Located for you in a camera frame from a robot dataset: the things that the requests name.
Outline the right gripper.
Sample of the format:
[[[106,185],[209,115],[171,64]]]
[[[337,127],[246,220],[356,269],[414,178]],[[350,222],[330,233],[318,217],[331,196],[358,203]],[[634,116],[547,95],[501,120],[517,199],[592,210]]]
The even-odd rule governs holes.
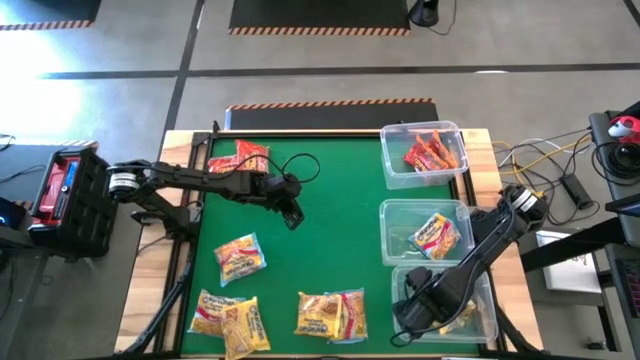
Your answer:
[[[406,284],[406,275],[404,276],[402,285],[404,297],[392,305],[395,320],[404,332],[423,333],[430,331],[436,321],[443,322],[445,320],[446,311],[431,293],[441,276],[432,273],[430,282],[417,292],[414,292]]]

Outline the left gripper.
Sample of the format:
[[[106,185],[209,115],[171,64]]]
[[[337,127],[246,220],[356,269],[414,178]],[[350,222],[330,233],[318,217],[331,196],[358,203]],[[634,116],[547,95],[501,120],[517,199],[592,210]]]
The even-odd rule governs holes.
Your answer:
[[[300,193],[298,196],[293,196],[287,192],[268,192],[266,189],[266,179],[270,176],[279,175],[267,175],[265,177],[263,181],[265,198],[260,200],[259,204],[269,210],[282,210],[285,225],[290,230],[295,230],[298,225],[304,221],[304,213],[297,202],[297,197]]]

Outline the yellow Maruchan noodle pack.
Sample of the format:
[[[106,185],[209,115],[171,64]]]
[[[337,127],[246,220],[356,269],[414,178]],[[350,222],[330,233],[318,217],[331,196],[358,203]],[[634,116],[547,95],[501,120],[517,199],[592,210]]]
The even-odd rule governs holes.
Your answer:
[[[298,317],[294,333],[322,338],[339,334],[342,298],[339,294],[309,295],[299,292]]]
[[[438,329],[440,335],[448,334],[456,329],[465,327],[476,312],[477,305],[473,300],[469,300],[460,315],[446,326]]]
[[[271,349],[256,297],[224,307],[221,328],[225,360],[241,360],[255,351]]]

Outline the green table mat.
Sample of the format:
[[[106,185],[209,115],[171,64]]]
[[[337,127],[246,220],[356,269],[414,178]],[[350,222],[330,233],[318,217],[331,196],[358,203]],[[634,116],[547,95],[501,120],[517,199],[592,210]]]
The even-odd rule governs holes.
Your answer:
[[[415,343],[395,348],[391,273],[381,249],[379,207],[387,199],[452,199],[447,185],[390,190],[378,138],[262,138],[276,165],[303,179],[298,202],[303,223],[289,230],[281,215],[207,195],[186,312],[193,317],[202,290],[227,297],[256,298],[270,340],[270,354],[475,355],[475,344]],[[227,286],[220,284],[215,248],[256,234],[266,268]],[[299,336],[300,293],[323,294],[362,288],[368,339],[350,345]]]

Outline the clear plastic bin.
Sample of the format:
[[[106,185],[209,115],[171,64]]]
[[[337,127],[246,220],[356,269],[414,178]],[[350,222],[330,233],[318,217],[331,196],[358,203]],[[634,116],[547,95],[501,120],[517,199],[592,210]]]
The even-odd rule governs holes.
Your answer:
[[[413,243],[413,237],[433,215],[442,215],[460,234],[441,259],[427,256]],[[399,265],[453,266],[474,247],[469,208],[459,200],[389,199],[379,208],[383,263]]]
[[[415,143],[425,148],[434,130],[438,130],[444,144],[458,161],[457,168],[416,172],[404,162],[403,156]],[[469,168],[467,152],[458,126],[450,121],[405,123],[385,126],[380,131],[382,165],[387,188],[404,189],[445,185]]]
[[[406,274],[416,266],[396,266],[391,272],[391,299],[392,303],[407,298],[404,293],[404,280]],[[444,265],[430,265],[427,269],[434,274],[444,271]],[[471,300],[475,304],[475,310],[469,312],[469,317],[464,326],[453,327],[449,324],[448,332],[442,329],[428,332],[415,339],[412,345],[427,343],[453,343],[453,344],[480,344],[492,342],[497,338],[498,325],[494,299],[487,273],[483,273],[475,282]]]

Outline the black hazard-striped floor mat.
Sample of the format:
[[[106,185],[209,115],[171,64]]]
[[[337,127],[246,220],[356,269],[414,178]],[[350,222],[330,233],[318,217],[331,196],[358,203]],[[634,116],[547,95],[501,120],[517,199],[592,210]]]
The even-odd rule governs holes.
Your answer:
[[[430,98],[279,102],[230,105],[226,130],[380,129],[437,121]]]
[[[408,36],[406,0],[234,0],[231,35]]]
[[[51,156],[58,151],[97,149],[96,140],[25,142],[0,151],[0,197],[30,209]]]
[[[0,0],[0,31],[90,27],[102,0]]]

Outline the white box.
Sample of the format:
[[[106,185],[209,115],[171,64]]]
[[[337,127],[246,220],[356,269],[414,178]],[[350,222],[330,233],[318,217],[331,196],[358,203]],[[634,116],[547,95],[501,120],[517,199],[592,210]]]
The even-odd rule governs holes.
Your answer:
[[[592,253],[543,268],[545,286],[552,291],[602,293]]]

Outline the black diagonal bar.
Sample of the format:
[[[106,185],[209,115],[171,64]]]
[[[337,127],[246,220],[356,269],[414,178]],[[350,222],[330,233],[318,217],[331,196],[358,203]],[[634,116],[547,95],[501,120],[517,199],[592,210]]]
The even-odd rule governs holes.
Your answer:
[[[528,273],[555,265],[609,244],[627,245],[623,227],[617,217],[524,253],[521,256],[523,270]]]

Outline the black power brick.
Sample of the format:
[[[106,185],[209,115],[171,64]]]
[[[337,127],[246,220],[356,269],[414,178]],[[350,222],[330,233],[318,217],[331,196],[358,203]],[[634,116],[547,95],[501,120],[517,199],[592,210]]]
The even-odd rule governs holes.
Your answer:
[[[559,181],[578,210],[585,210],[594,205],[591,196],[575,174],[565,174]]]

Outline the black keyboard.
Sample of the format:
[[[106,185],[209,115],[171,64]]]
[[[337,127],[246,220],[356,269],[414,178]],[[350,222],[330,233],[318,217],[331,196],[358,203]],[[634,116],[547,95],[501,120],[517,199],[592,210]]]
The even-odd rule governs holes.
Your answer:
[[[631,316],[640,319],[640,261],[618,260],[617,266]]]

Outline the red and black tool box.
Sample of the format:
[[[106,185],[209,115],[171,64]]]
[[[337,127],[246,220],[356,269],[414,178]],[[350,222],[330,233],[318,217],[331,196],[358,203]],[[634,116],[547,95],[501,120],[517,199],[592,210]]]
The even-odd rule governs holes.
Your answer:
[[[37,246],[70,261],[109,251],[117,203],[108,195],[108,167],[91,147],[51,155],[28,228]]]

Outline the black round stand base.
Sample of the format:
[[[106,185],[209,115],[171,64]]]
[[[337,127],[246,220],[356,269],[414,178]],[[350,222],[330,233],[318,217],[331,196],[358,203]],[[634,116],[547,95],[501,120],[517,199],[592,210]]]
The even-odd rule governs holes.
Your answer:
[[[432,27],[439,22],[440,0],[416,0],[408,13],[409,20],[420,27]]]

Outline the black device with blue light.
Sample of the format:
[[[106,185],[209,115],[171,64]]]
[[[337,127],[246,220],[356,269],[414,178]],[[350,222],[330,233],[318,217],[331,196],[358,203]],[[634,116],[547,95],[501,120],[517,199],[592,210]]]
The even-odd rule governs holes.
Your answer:
[[[0,197],[0,246],[24,247],[26,244],[23,220],[26,210]]]

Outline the black aluminium frame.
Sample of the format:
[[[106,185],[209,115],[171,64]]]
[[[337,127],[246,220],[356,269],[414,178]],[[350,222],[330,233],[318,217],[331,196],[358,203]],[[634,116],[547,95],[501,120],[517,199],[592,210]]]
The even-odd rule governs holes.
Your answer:
[[[489,130],[486,128],[461,131],[470,169],[456,178],[453,192],[467,204],[489,207],[498,200],[500,185],[497,163]],[[171,164],[205,165],[209,144],[209,130],[168,130],[161,147],[160,159]],[[165,293],[174,285],[175,270],[181,271],[190,245],[154,245],[150,255],[136,258],[125,301],[114,355],[125,356],[130,347],[158,312]],[[509,245],[491,266],[490,279],[494,285],[494,299],[509,317],[514,327],[532,346],[543,347],[529,287],[519,254],[519,245]],[[158,334],[139,354],[141,360],[155,360],[163,356],[180,359],[177,335],[189,322],[186,306],[180,301],[170,310]]]

